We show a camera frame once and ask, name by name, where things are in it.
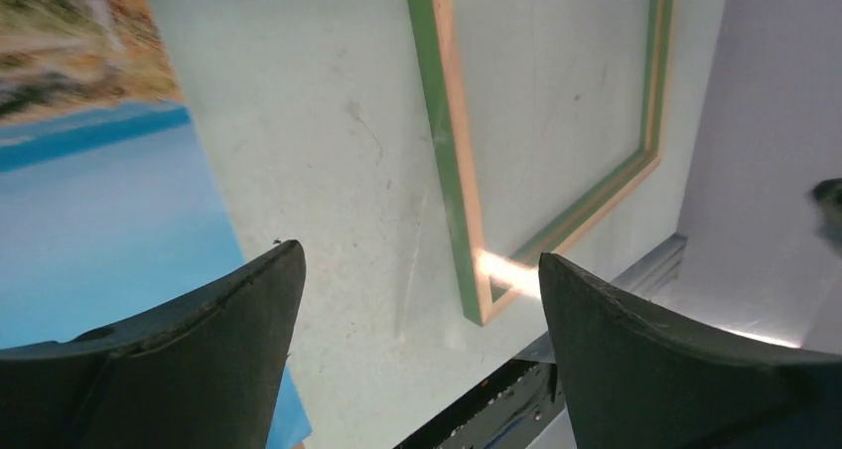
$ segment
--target scuff mark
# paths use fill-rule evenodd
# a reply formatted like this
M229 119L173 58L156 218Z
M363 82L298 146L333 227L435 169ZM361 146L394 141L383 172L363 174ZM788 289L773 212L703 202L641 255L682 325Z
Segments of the scuff mark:
M345 110L348 113L348 115L351 118L353 118L354 121L361 124L365 128L365 130L368 131L368 134L371 135L371 139L373 139L374 143L377 144L378 154L377 154L377 163L376 164L377 164L377 166L379 166L380 161L383 160L383 146L380 145L380 140L377 139L377 136L374 134L373 131L371 131L371 128L368 127L368 124L365 123L365 121L362 120L362 107L359 105L359 103L356 100L350 99L350 100L348 100L348 104L345 105Z

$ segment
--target wooden frame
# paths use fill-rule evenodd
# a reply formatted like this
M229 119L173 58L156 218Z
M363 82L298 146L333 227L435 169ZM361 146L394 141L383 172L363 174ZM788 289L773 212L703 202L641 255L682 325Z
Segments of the wooden frame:
M639 145L623 163L564 210L510 259L534 265L542 252L563 253L627 196L661 157L661 127L676 0L650 0ZM427 113L447 208L465 316L483 325L519 292L480 272L485 252L453 0L408 0Z

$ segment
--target light wood edge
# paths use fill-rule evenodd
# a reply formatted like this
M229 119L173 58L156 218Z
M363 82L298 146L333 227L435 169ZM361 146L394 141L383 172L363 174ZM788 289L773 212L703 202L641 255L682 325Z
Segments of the light wood edge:
M433 11L436 17L436 31L439 36L439 54L450 108L459 180L462 184L465 217L468 221L468 242L471 248L471 262L477 285L480 319L485 322L493 306L493 299L491 297L491 280L487 275L480 272L479 266L479 258L486 248L486 238L483 231L480 188L474 166L474 150L471 145L465 84L462 81L462 59L459 55L459 42L456 37L453 0L433 0Z
M672 83L672 65L674 61L674 48L675 48L675 30L676 24L678 23L677 15L678 15L678 5L679 0L672 0L672 13L670 15L670 24L669 24L669 44L667 44L667 54L666 57L660 56L660 49L657 48L657 61L660 60L667 60L666 62L666 73L663 81L663 101L660 107L660 127L659 129L654 128L654 113L655 113L655 97L657 94L657 87L653 86L649 91L649 102L648 102L648 110L649 117L647 120L648 128L646 129L645 136L644 136L644 144L643 144L643 155L639 160L634 161L633 163L629 164L629 168L633 168L638 166L641 162L649 160L648 164L646 164L637 174L631 178L625 186L620 188L617 192L614 193L613 196L598 210L596 210L590 217L588 217L581 225L579 225L576 230L574 230L563 242L561 242L558 246L556 246L552 253L563 254L570 250L576 242L579 241L591 228L594 227L599 221L601 221L614 207L617 206L623 199L625 199L629 194L637 188L637 186L642 183L660 164L661 159L663 157L663 138L664 138L664 124L666 122L666 115L667 110L669 109L669 91L670 91L670 84ZM658 10L658 21L663 20L663 8ZM657 43L661 40L661 32L658 30L655 35L655 41ZM658 63L655 63L651 68L650 73L657 76L658 71L660 70L660 66ZM652 138L654 134L658 133L658 146L652 146ZM617 177L617 180L623 179L624 174L620 174ZM487 310L482 309L481 306L481 315L483 319L483 325L490 322L494 317L496 317L502 310L505 309L511 302L513 302L518 296L520 296L521 292L516 291L515 289L509 289L506 291L500 298L496 301L492 301L491 307Z

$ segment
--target brown and green picture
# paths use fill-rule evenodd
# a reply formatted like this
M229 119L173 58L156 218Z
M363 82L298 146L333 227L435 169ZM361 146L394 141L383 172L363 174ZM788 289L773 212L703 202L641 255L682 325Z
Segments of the brown and green picture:
M146 0L0 0L0 125L181 101Z

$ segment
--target table surface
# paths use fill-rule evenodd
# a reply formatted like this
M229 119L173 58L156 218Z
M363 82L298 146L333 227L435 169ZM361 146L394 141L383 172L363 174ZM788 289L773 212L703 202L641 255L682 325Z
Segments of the table surface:
M150 2L246 256L304 245L308 448L391 447L545 330L461 317L406 0ZM676 229L723 3L681 1L664 159L568 255L606 279Z

